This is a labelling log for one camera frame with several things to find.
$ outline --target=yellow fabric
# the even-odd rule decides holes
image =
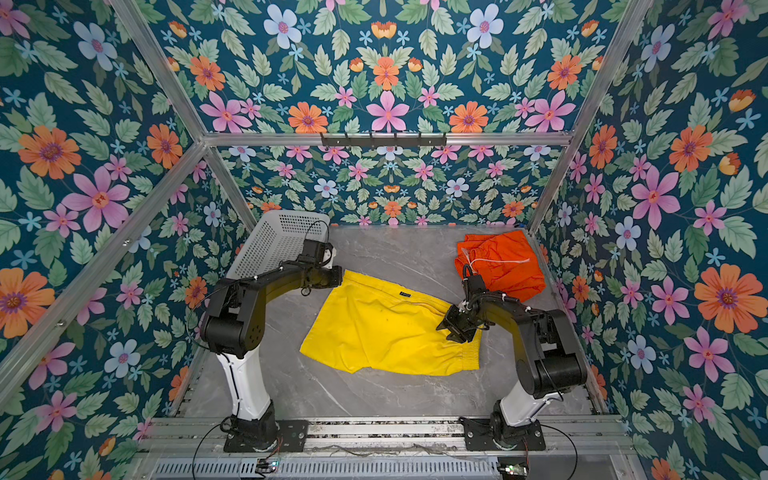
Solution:
[[[477,370],[480,330],[471,343],[449,342],[448,330],[435,330],[450,306],[347,270],[320,310],[301,353],[349,373],[366,367],[434,376]]]

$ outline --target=white laundry basket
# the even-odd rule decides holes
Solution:
[[[227,278],[259,275],[277,268],[284,260],[295,260],[301,253],[305,236],[326,241],[329,224],[325,214],[298,210],[266,212],[232,263]]]

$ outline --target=garment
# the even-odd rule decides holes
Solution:
[[[501,235],[466,235],[456,250],[456,271],[461,278],[464,277],[464,265],[475,259],[528,260],[525,263],[474,262],[472,269],[482,276],[485,287],[492,292],[504,292],[524,302],[543,292],[547,286],[536,254],[520,230]]]
[[[480,331],[471,343],[456,343],[445,339],[448,330],[435,330],[450,306],[396,283],[347,270],[300,351],[349,373],[366,367],[434,376],[477,370]]]

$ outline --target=horizontal metal bar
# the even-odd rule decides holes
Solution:
[[[163,93],[170,100],[170,104],[176,110],[179,118],[184,123],[192,140],[198,141],[207,132],[200,115],[192,105],[192,100],[187,96],[176,74],[170,69],[167,55],[157,42],[154,33],[149,28],[147,20],[139,10],[135,0],[111,0],[112,8],[122,22],[141,57],[147,62],[150,70],[157,79],[157,84],[163,89]]]
[[[232,208],[237,213],[240,221],[243,222],[245,229],[248,232],[252,232],[256,228],[256,219],[248,208],[248,203],[243,197],[243,192],[240,191],[240,187],[235,183],[235,179],[227,166],[224,164],[224,159],[221,157],[218,149],[214,147],[208,147],[208,152],[205,154],[205,159],[208,162],[208,166],[213,171],[214,176],[221,185],[221,190],[225,193],[225,196],[229,199]]]
[[[40,359],[58,343],[70,322],[123,258],[131,241],[139,239],[141,232],[162,210],[171,194],[189,177],[204,151],[202,142],[196,142],[187,149],[178,163],[165,174],[141,205],[109,237],[93,259],[3,359],[0,363],[0,410],[31,375]]]
[[[397,134],[398,139],[408,139],[410,142],[413,139],[419,137],[419,134]],[[258,134],[258,133],[242,133],[242,134],[207,134],[205,136],[205,143],[209,147],[232,147],[234,145],[247,145],[247,146],[262,146],[272,147],[275,145],[309,145],[310,147],[319,147],[323,145],[323,138],[327,141],[329,139],[338,140],[338,142],[346,142],[347,138],[354,140],[360,144],[366,144],[366,141],[370,142],[370,136],[368,134],[350,134],[350,135],[338,135],[327,134],[320,136],[319,134]],[[395,142],[394,134],[373,134],[373,138],[378,139],[391,139],[392,144]],[[556,145],[567,146],[571,143],[572,135],[570,132],[521,132],[521,133],[508,133],[508,134],[447,134],[445,136],[445,142],[447,145]]]
[[[608,88],[616,76],[619,65],[624,61],[629,45],[653,3],[654,0],[631,0],[626,10],[624,10],[624,16],[616,27],[616,33],[614,33],[614,37],[605,51],[603,65],[594,82],[592,82],[587,98],[581,104],[581,108],[579,108],[578,115],[574,121],[574,130],[572,131],[573,141],[560,154],[558,162],[549,176],[547,186],[541,192],[538,207],[534,212],[531,222],[528,224],[528,228],[532,233],[537,232],[541,222],[544,220],[544,216],[547,214],[547,210],[549,210],[554,198],[557,196],[560,185],[568,173],[568,165],[578,154],[581,142],[584,141],[587,130],[589,130],[589,126],[592,124],[598,108],[603,103],[603,98],[608,93]]]

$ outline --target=folded orange garment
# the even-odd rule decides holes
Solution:
[[[456,245],[456,250],[456,271],[461,277],[464,276],[464,265],[476,259],[528,259],[526,263],[474,262],[472,269],[482,276],[485,286],[491,291],[501,291],[524,302],[543,292],[546,287],[536,254],[521,231],[501,235],[466,235],[464,241]],[[463,250],[467,250],[469,259]]]

